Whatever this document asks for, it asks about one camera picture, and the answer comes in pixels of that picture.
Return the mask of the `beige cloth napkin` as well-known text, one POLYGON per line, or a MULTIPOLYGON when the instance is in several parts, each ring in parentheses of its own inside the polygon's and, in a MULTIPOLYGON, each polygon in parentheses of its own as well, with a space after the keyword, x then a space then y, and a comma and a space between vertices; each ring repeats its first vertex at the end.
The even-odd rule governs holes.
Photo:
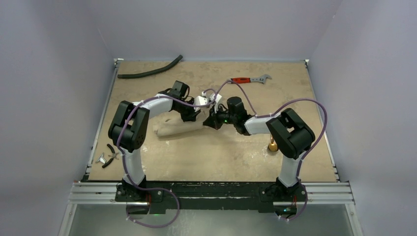
POLYGON ((195 121, 184 122, 181 118, 167 118, 153 125, 153 131, 159 138, 188 133, 203 129, 207 114, 199 114, 195 121))

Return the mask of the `gold spoon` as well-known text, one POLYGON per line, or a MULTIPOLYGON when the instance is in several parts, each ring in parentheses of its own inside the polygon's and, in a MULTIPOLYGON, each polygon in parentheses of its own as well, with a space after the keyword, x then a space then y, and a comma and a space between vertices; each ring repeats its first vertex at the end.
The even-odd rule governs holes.
POLYGON ((270 137, 270 142, 268 144, 268 150, 271 152, 277 152, 279 150, 277 143, 275 142, 273 136, 270 137))

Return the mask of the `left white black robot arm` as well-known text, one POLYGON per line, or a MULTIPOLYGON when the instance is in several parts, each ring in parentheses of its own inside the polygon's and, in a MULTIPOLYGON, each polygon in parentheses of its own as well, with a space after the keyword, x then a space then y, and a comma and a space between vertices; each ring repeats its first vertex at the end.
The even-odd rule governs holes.
POLYGON ((123 100, 119 103, 108 130, 108 137, 122 154, 123 181, 130 186, 127 194, 134 201, 145 198, 142 185, 145 173, 140 148, 145 142, 149 120, 170 111, 179 113, 182 121, 195 122, 202 108, 210 105, 206 95, 188 98, 189 86, 175 81, 172 88, 139 102, 123 100))

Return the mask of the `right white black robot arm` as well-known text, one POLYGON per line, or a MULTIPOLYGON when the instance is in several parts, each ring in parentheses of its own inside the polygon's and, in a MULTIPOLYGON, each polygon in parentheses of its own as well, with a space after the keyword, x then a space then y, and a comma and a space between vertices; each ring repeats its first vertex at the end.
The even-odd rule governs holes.
POLYGON ((275 115, 257 117, 250 115, 240 97, 227 100, 227 105, 211 107, 203 125, 220 129, 230 124, 244 136, 270 134, 283 155, 281 170, 275 184, 267 187, 264 194, 290 199, 301 186, 299 170, 303 156, 309 152, 316 140, 312 129, 291 108, 275 115))

